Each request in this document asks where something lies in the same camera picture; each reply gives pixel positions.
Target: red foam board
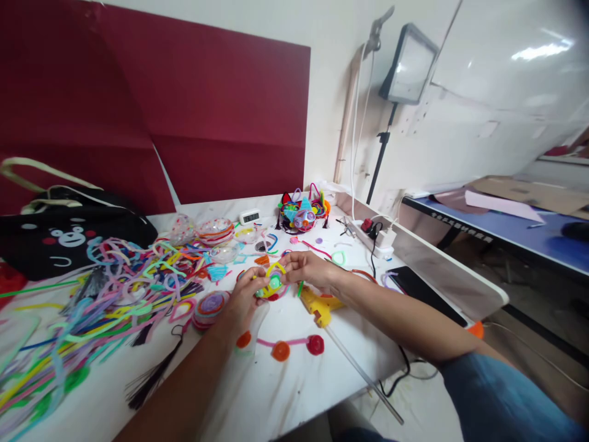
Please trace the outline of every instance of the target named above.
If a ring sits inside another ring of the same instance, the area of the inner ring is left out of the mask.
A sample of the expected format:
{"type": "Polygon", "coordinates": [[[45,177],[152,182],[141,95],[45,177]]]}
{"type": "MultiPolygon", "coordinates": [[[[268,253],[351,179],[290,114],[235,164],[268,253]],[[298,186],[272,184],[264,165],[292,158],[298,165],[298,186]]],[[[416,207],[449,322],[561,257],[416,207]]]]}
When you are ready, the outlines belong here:
{"type": "Polygon", "coordinates": [[[302,187],[310,48],[108,5],[97,29],[181,203],[302,187]]]}
{"type": "MultiPolygon", "coordinates": [[[[172,212],[141,110],[94,27],[95,7],[0,2],[0,160],[29,157],[125,196],[146,214],[172,212]]],[[[14,170],[43,188],[66,183],[14,170]]],[[[4,215],[34,197],[3,177],[0,194],[4,215]]]]}

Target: digital clock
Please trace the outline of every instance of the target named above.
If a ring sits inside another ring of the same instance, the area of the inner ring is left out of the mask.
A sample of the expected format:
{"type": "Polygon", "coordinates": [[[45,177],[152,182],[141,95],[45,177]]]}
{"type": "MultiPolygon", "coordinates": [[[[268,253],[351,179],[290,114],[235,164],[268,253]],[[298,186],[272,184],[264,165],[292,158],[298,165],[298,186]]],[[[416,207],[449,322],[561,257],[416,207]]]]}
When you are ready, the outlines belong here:
{"type": "Polygon", "coordinates": [[[239,214],[239,222],[241,225],[246,225],[253,223],[260,219],[260,210],[259,209],[252,209],[246,212],[242,212],[239,214]]]}

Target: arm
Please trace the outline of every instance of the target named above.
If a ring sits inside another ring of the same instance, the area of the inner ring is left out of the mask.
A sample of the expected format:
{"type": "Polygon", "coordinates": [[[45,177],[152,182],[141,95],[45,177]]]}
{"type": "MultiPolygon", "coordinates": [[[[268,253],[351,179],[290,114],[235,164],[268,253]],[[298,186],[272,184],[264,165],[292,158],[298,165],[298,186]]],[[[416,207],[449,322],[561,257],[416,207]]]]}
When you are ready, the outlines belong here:
{"type": "Polygon", "coordinates": [[[217,323],[118,434],[122,441],[191,441],[200,428],[235,342],[252,320],[253,297],[268,285],[266,271],[250,268],[237,282],[217,323]]]}
{"type": "Polygon", "coordinates": [[[427,304],[346,272],[312,252],[289,253],[280,263],[287,271],[285,281],[307,281],[331,293],[393,341],[437,366],[471,352],[510,365],[487,343],[427,304]]]}

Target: person's right hand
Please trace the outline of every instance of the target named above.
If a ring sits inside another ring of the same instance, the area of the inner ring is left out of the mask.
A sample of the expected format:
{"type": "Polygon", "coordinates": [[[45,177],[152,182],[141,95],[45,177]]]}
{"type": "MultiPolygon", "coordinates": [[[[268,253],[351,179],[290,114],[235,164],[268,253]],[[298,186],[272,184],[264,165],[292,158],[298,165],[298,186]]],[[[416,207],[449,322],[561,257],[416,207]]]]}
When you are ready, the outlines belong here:
{"type": "Polygon", "coordinates": [[[328,263],[313,252],[290,252],[279,263],[287,272],[280,278],[283,284],[306,281],[322,293],[331,295],[336,293],[334,283],[337,275],[343,272],[335,264],[328,263]]]}

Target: blue sleeve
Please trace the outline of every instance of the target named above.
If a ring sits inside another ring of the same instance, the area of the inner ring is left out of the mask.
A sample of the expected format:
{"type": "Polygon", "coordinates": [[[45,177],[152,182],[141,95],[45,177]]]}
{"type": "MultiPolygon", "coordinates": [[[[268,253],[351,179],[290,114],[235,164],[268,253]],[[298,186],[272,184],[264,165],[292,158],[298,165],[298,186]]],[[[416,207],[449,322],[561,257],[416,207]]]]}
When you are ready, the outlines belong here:
{"type": "Polygon", "coordinates": [[[441,373],[465,442],[589,440],[532,381],[499,360],[466,354],[441,373]]]}

